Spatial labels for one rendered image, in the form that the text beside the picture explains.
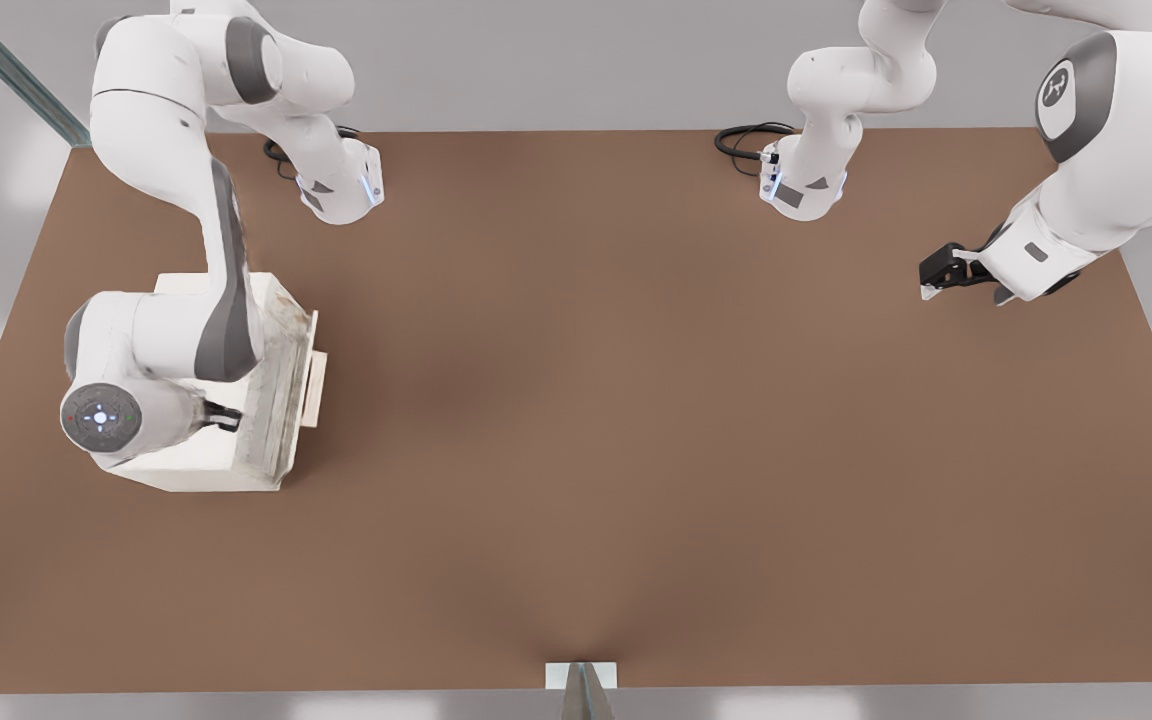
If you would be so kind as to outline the white oven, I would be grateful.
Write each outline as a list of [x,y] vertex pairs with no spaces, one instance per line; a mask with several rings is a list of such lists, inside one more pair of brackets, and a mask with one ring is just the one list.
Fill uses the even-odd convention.
[[273,274],[253,272],[250,282],[265,338],[262,363],[237,382],[179,381],[242,414],[238,429],[197,430],[109,473],[168,492],[278,491],[294,465],[317,314],[300,306]]

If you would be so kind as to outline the silver frame post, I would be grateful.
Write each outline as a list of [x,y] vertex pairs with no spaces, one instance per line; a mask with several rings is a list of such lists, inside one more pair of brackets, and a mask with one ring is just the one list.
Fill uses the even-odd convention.
[[3,41],[0,41],[0,81],[73,149],[91,146],[88,127],[55,94],[52,94],[50,88],[46,88],[26,65],[3,45]]
[[563,691],[559,720],[616,720],[605,694],[617,688],[616,662],[545,664],[545,688]]

